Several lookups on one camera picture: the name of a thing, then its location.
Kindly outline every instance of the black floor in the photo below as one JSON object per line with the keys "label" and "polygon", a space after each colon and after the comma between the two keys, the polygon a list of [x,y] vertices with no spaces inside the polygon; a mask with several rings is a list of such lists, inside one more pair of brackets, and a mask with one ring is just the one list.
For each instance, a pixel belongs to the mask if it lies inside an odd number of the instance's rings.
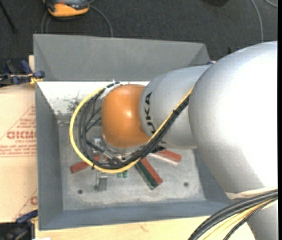
{"label": "black floor", "polygon": [[[41,0],[1,1],[18,33],[12,33],[0,9],[0,71],[6,60],[17,62],[33,52],[32,34],[41,32],[45,13]],[[107,16],[114,37],[204,43],[212,60],[278,39],[278,8],[265,0],[96,0],[92,5]],[[47,21],[49,33],[109,36],[105,19],[93,9],[75,21],[47,17],[43,30]],[[0,226],[0,235],[5,227]]]}

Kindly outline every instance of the black cable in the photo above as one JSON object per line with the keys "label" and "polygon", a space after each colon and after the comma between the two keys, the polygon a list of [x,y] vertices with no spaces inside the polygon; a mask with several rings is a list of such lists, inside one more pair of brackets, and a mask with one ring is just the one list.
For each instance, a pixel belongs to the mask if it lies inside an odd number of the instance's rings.
{"label": "black cable", "polygon": [[262,202],[269,201],[277,197],[278,190],[276,189],[227,206],[210,216],[201,225],[199,225],[189,237],[189,240],[198,240],[199,237],[201,237],[204,233],[206,233],[208,230],[210,230],[212,227],[222,222],[223,220],[228,219],[231,216],[243,212],[249,208],[252,208]]}
{"label": "black cable", "polygon": [[261,207],[257,208],[256,210],[252,211],[250,214],[248,214],[244,219],[242,219],[239,223],[237,223],[227,234],[226,236],[223,238],[223,240],[228,240],[232,234],[235,233],[236,230],[238,230],[240,228],[240,226],[242,226],[245,222],[247,222],[247,220],[253,216],[255,213],[257,213],[258,211],[260,211],[261,209],[265,208],[266,206],[268,206],[270,203],[275,202],[278,199],[278,197],[273,198],[270,202],[262,205]]}
{"label": "black cable", "polygon": [[98,92],[96,95],[91,97],[89,101],[86,102],[85,108],[81,112],[81,116],[78,123],[78,138],[79,138],[79,144],[81,147],[82,153],[86,156],[87,159],[92,161],[97,166],[103,168],[103,169],[119,169],[122,168],[138,159],[142,159],[146,157],[150,152],[153,150],[156,150],[158,147],[159,142],[162,140],[163,136],[167,132],[167,130],[170,128],[170,126],[173,124],[174,120],[178,117],[178,115],[183,111],[183,109],[188,105],[189,102],[189,96],[188,96],[178,105],[177,108],[173,110],[172,115],[166,120],[165,124],[160,128],[160,130],[156,133],[156,135],[141,149],[136,150],[132,153],[130,153],[130,158],[124,161],[120,161],[118,159],[115,159],[116,157],[113,156],[113,159],[116,161],[114,163],[111,159],[108,159],[109,163],[100,163],[98,161],[95,161],[93,156],[89,153],[89,147],[94,148],[92,145],[90,145],[90,141],[86,141],[86,134],[87,131],[84,131],[84,129],[90,129],[90,122],[92,118],[95,116],[95,113],[92,113],[91,117],[87,120],[87,115],[89,113],[89,110],[96,102],[96,100],[104,93],[104,91],[109,88],[108,86],[104,89],[102,89],[100,92]]}

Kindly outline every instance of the blue clamp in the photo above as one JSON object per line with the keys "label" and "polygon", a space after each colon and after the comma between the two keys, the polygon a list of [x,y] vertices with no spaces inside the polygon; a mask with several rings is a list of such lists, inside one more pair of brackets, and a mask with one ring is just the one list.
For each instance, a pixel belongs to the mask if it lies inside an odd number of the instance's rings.
{"label": "blue clamp", "polygon": [[13,74],[16,69],[13,67],[11,61],[7,61],[3,67],[3,74],[0,74],[0,88],[11,85],[20,85],[25,83],[34,83],[40,81],[45,77],[44,71],[33,72],[29,64],[22,60],[20,66],[23,70],[21,74]]}

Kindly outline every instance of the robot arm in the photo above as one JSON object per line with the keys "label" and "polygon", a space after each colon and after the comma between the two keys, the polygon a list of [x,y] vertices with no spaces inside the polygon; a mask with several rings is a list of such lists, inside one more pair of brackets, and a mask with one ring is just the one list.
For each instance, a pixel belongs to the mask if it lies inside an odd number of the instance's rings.
{"label": "robot arm", "polygon": [[[131,150],[169,124],[159,145],[197,148],[225,192],[277,189],[277,49],[277,42],[261,43],[212,65],[160,75],[146,86],[115,88],[102,105],[109,150],[132,154],[124,166],[133,165],[139,153]],[[177,117],[167,123],[171,111]],[[258,240],[278,238],[277,212],[275,205],[249,221]]]}

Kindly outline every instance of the cardboard sheet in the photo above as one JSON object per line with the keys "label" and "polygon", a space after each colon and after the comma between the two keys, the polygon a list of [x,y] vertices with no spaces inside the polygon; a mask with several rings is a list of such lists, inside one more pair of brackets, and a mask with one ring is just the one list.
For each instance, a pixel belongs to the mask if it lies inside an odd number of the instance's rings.
{"label": "cardboard sheet", "polygon": [[0,89],[0,223],[37,209],[34,86]]}

